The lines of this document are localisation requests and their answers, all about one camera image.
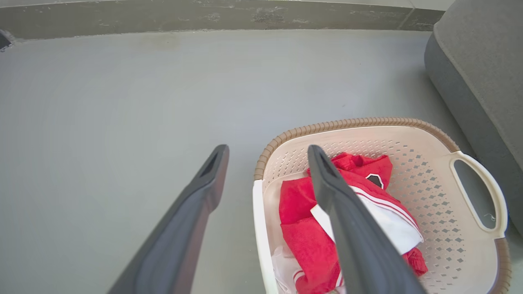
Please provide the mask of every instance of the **basket handle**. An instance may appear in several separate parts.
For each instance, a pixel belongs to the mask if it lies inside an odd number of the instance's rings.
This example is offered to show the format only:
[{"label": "basket handle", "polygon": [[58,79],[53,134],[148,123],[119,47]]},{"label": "basket handle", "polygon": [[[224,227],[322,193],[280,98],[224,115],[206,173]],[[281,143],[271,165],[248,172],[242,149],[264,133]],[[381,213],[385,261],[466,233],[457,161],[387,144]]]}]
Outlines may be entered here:
[{"label": "basket handle", "polygon": [[[488,192],[492,197],[492,202],[494,203],[494,210],[496,212],[496,226],[493,229],[487,228],[481,222],[479,216],[477,215],[476,209],[474,209],[474,206],[470,201],[467,191],[465,191],[463,184],[461,184],[461,180],[458,176],[458,173],[456,172],[456,168],[454,167],[454,163],[458,160],[465,162],[471,169],[473,169],[477,173],[477,175],[479,175],[479,177],[487,187]],[[467,202],[467,205],[469,206],[472,215],[474,216],[480,228],[483,231],[489,233],[495,239],[504,238],[508,222],[507,204],[505,202],[503,192],[501,191],[501,188],[499,187],[494,177],[488,172],[488,170],[483,165],[481,165],[481,163],[479,163],[477,160],[475,160],[469,155],[464,154],[461,151],[451,153],[450,169],[454,175],[454,178],[456,179],[456,183],[458,184],[461,193],[465,198],[465,201]]]}]

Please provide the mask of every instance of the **baseboard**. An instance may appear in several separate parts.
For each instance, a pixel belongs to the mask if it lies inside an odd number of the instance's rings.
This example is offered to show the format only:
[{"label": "baseboard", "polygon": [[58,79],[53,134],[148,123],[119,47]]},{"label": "baseboard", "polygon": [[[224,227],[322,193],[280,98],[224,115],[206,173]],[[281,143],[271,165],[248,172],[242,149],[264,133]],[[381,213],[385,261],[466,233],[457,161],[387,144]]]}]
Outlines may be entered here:
[{"label": "baseboard", "polygon": [[331,2],[123,0],[2,7],[0,29],[26,40],[184,30],[432,30],[443,13]]}]

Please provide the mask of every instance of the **clothing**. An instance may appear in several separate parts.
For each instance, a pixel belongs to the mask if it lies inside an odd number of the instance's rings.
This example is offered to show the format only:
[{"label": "clothing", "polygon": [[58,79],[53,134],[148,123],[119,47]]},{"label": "clothing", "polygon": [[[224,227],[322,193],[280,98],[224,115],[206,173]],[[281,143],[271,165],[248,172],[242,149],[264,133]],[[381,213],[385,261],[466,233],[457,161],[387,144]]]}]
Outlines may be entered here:
[{"label": "clothing", "polygon": [[296,258],[292,254],[285,254],[283,246],[277,247],[271,258],[274,276],[281,290],[280,293],[296,294],[296,280],[304,275]]},{"label": "clothing", "polygon": [[[375,219],[383,221],[382,228],[401,224],[396,231],[408,234],[409,241],[395,244],[396,249],[405,252],[404,259],[417,275],[427,272],[421,252],[413,248],[417,241],[423,241],[416,220],[398,200],[385,192],[392,173],[388,156],[370,159],[342,153],[332,162],[366,207],[372,207],[376,212],[375,215],[371,211]],[[343,283],[336,245],[311,212],[316,204],[310,177],[282,183],[281,229],[285,242],[304,272],[304,276],[296,281],[300,294],[324,294]]]}]

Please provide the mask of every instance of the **plastic laundry basket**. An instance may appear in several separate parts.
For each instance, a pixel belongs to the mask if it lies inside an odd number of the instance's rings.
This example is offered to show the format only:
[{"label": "plastic laundry basket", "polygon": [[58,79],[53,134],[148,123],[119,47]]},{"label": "plastic laundry basket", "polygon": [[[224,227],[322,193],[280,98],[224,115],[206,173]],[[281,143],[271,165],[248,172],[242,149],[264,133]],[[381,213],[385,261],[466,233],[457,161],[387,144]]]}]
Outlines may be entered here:
[{"label": "plastic laundry basket", "polygon": [[[253,208],[267,293],[278,293],[271,254],[284,244],[278,214],[281,182],[306,176],[310,144],[321,146],[331,157],[341,152],[390,157],[394,169],[387,192],[411,212],[424,235],[425,242],[418,248],[429,272],[420,281],[428,293],[508,291],[507,210],[490,173],[426,122],[366,118],[289,130],[272,140],[261,154],[254,174]],[[466,162],[485,182],[495,207],[495,228],[488,229],[479,220],[456,174],[457,160]]]}]

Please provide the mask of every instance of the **red towel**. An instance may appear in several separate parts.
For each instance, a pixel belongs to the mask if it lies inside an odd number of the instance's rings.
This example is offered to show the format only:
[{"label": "red towel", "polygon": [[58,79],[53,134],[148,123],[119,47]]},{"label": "red towel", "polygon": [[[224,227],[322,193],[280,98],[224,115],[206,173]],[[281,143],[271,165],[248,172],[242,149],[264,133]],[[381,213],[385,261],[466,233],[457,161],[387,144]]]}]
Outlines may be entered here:
[{"label": "red towel", "polygon": [[[377,159],[342,153],[332,159],[347,184],[361,189],[378,206],[394,209],[417,227],[416,220],[394,197],[385,192],[392,164],[383,155]],[[305,275],[296,281],[300,294],[324,294],[343,284],[336,245],[311,214],[316,205],[310,177],[284,181],[281,185],[279,213],[283,238]],[[421,252],[414,248],[403,258],[417,276],[428,271]]]}]

